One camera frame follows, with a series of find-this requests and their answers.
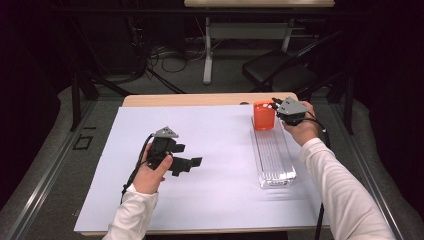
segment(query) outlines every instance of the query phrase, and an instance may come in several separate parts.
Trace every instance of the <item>clear plastic container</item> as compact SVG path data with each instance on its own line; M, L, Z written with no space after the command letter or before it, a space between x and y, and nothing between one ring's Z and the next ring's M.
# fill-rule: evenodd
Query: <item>clear plastic container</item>
M275 119L274 128L258 131L252 119L251 136L261 188L290 187L296 178L296 171L280 120Z

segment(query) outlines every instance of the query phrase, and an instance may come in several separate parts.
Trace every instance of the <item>person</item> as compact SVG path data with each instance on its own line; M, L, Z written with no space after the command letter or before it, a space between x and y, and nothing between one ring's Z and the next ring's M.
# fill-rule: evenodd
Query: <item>person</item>
M315 115L313 106L306 117ZM302 121L284 128L301 146L299 159L321 196L334 239L395 239L377 204L365 187L347 170L318 138L318 126Z
M146 161L151 144L146 146L142 162ZM147 164L142 164L122 198L122 204L116 210L113 222L109 225L104 240L137 239L146 234L153 210L158 202L158 188L163 175L171 167L173 158L168 155L161 164L152 170Z
M313 106L308 102L302 104L308 108L306 117L313 117ZM319 139L317 124L305 120L297 126L284 124L284 128L301 146L300 161L318 189L334 239L395 239L368 191ZM103 239L144 236L157 203L159 184L171 164L172 157L167 156L156 170L142 165Z

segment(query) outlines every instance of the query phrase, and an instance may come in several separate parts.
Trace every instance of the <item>hand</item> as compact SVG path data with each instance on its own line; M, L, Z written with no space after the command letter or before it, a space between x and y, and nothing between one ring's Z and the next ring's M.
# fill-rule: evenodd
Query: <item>hand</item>
M308 108L308 112L305 114L306 118L312 118L311 114L315 116L314 107L308 102L300 102ZM290 126L284 123L284 129L287 130L293 139L300 145L303 146L307 141L312 138L318 137L318 124L312 121L304 120L297 126Z
M152 144L146 146L146 150L143 153L143 158L141 162L145 162L147 158L147 152L149 151ZM166 156L162 163L155 169L151 169L147 166L147 163L143 163L140 166L140 169L137 172L137 175L134 178L133 184L135 190L139 193L153 194L158 191L160 182L164 181L166 171L171 167L173 158L168 155Z

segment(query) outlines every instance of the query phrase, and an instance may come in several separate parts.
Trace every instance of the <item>white sheet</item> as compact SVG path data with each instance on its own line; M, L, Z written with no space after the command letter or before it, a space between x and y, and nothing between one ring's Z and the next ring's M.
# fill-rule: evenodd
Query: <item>white sheet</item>
M251 105L120 108L74 230L107 231L144 141L165 126L186 145L175 156L203 161L179 177L166 174L148 232L315 226L321 200L287 132L298 176L288 189L260 188L252 113Z

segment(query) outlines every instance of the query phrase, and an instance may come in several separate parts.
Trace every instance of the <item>white long sleeve shirt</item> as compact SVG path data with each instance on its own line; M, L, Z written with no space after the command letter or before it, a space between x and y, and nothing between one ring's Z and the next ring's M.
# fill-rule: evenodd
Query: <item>white long sleeve shirt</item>
M139 193L131 184L124 194L122 204L116 210L115 218L109 225L108 233L103 240L141 240L149 227L153 209L158 202L158 195L159 193Z
M395 239L367 190L320 139L311 139L302 146L300 160L321 195L336 240ZM131 185L103 239L142 239L157 200L158 193L138 193Z
M318 138L300 150L336 240L395 239L374 199Z

